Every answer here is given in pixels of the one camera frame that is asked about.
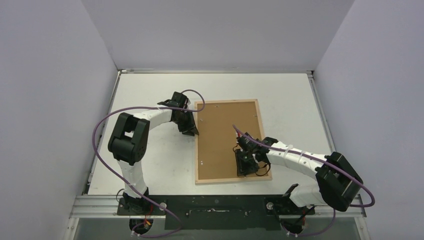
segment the wooden frame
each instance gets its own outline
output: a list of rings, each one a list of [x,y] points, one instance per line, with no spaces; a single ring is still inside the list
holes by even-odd
[[[240,100],[215,100],[215,101],[205,101],[205,105],[208,104],[222,104],[222,103],[251,103],[254,102],[256,108],[256,115],[259,125],[260,138],[264,139],[264,127],[262,125],[261,111],[259,109],[259,104],[257,99],[240,99]],[[194,103],[194,109],[198,109],[198,105],[203,104],[202,101],[196,101]],[[194,113],[194,122],[198,126],[198,114]],[[196,135],[194,138],[194,172],[195,172],[195,184],[219,184],[219,183],[243,183],[243,182],[252,182],[252,181],[269,181],[272,180],[271,170],[265,176],[256,176],[256,177],[233,177],[233,178],[217,178],[217,179],[199,179],[199,136]]]

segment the cork board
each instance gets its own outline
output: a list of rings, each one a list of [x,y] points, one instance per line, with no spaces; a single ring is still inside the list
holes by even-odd
[[[195,109],[202,106],[201,101],[194,103]],[[237,176],[236,157],[233,152],[233,147],[237,144],[237,133],[233,124],[255,138],[265,137],[257,99],[206,101],[205,108],[195,114],[194,120],[199,131],[199,135],[195,136],[195,184],[272,179],[271,171],[264,176],[254,173]],[[263,175],[266,172],[265,167],[259,169],[257,174]]]

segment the zip tie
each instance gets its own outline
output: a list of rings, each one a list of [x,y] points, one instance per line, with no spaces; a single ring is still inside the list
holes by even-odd
[[[288,145],[287,149],[284,152],[284,155],[282,156],[283,158],[286,158],[287,154],[289,153],[289,151],[293,149],[293,145]]]
[[[298,164],[301,164],[302,155],[305,153],[305,151],[301,151],[299,155],[299,159],[297,160]]]
[[[304,153],[305,153],[305,151],[301,151],[301,152],[300,152],[299,159],[297,160],[297,164],[298,164],[298,165],[301,165],[302,155],[303,155]],[[303,167],[301,167],[300,169],[302,170],[302,173],[303,173],[303,174],[305,174],[304,168],[303,168]]]

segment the black mounting plate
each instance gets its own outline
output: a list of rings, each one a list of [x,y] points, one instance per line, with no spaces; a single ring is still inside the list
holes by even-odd
[[[156,203],[166,203],[166,208],[177,215],[185,230],[244,230],[263,228],[267,231],[281,230],[275,214],[270,214],[267,203],[281,204],[282,195],[150,195]],[[117,214],[139,216],[124,208],[119,201]],[[151,215],[164,215],[165,211],[153,208]],[[302,209],[290,211],[289,215],[301,215]],[[165,229],[173,230],[180,223],[172,216],[165,218]]]

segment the white table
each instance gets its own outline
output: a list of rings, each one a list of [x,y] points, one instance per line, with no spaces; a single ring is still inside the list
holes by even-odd
[[[194,89],[208,100],[258,99],[265,136],[296,148],[330,154],[330,147],[308,76],[304,73],[143,73],[122,74],[112,111],[132,106],[154,106],[171,98],[174,91]],[[201,99],[192,92],[191,102]],[[117,114],[105,126],[100,154],[118,173],[108,141]],[[281,194],[292,184],[314,180],[283,166],[272,166],[272,180],[195,185],[194,137],[166,123],[149,132],[147,151],[141,160],[151,195],[253,195]],[[124,183],[95,159],[89,195],[115,195]]]

